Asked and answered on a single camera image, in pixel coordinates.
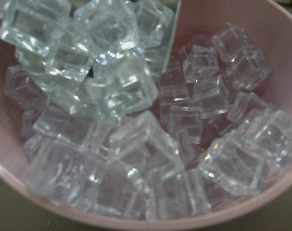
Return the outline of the clear ice cubes pile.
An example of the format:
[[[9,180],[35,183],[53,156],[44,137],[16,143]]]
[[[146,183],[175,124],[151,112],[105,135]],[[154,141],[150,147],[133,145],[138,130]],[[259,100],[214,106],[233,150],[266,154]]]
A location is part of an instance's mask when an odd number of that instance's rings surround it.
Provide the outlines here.
[[[292,118],[258,94],[277,72],[234,2],[185,1],[180,49],[159,0],[10,0],[4,94],[23,109],[35,195],[133,220],[211,212],[261,193],[292,165]],[[207,19],[209,11],[229,20]]]

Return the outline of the steel ice scoop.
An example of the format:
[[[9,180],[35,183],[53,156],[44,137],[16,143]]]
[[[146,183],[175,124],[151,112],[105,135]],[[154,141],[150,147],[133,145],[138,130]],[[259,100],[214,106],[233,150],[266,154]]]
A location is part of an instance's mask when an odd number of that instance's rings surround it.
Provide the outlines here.
[[[161,0],[91,0],[73,13],[95,83],[157,83],[167,69],[178,10]]]

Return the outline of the pink bowl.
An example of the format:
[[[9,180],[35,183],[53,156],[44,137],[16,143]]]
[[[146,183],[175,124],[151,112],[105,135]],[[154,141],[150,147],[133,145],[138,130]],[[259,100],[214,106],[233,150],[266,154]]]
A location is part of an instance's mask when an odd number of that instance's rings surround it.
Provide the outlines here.
[[[266,96],[292,116],[292,15],[272,0],[185,0],[175,45],[226,22],[243,25],[273,68]],[[0,231],[292,231],[292,167],[264,194],[203,217],[145,223],[72,210],[29,194],[20,182],[27,166],[19,136],[21,110],[2,89],[13,46],[0,40]]]

